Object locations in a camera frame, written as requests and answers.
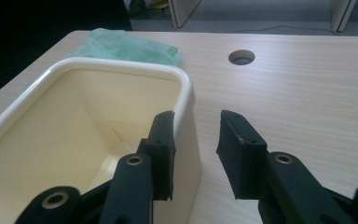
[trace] teal fabric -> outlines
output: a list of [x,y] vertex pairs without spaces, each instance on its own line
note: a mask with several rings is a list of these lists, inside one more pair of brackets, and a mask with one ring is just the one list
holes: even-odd
[[86,41],[67,57],[91,57],[177,66],[178,48],[103,28],[89,32]]

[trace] wooden table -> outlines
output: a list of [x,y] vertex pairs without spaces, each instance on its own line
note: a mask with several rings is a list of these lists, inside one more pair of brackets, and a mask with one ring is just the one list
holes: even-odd
[[[73,32],[0,90],[0,114],[49,66],[75,49]],[[297,156],[321,184],[358,188],[358,37],[137,33],[179,48],[194,82],[203,173],[189,223],[261,223],[255,201],[236,201],[215,153],[222,109],[243,114],[269,151]],[[255,54],[247,65],[228,55]]]

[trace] plastic bin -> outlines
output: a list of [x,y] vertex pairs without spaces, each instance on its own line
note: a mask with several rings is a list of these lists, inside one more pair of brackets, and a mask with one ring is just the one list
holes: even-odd
[[173,110],[173,200],[154,223],[187,223],[200,179],[192,84],[176,67],[89,58],[51,66],[0,116],[0,223],[13,223],[40,192],[81,193],[113,177],[119,158]]

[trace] floor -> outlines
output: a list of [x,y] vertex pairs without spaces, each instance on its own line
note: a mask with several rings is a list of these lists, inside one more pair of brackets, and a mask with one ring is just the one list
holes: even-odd
[[[130,0],[124,1],[128,6]],[[173,28],[168,8],[149,10],[131,24],[134,31],[358,36],[358,0],[339,33],[331,30],[326,0],[201,0],[181,28]]]

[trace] wooden desk leg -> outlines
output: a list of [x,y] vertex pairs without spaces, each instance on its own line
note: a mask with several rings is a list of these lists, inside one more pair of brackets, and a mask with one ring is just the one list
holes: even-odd
[[356,0],[332,0],[331,16],[332,30],[343,31],[351,15]]

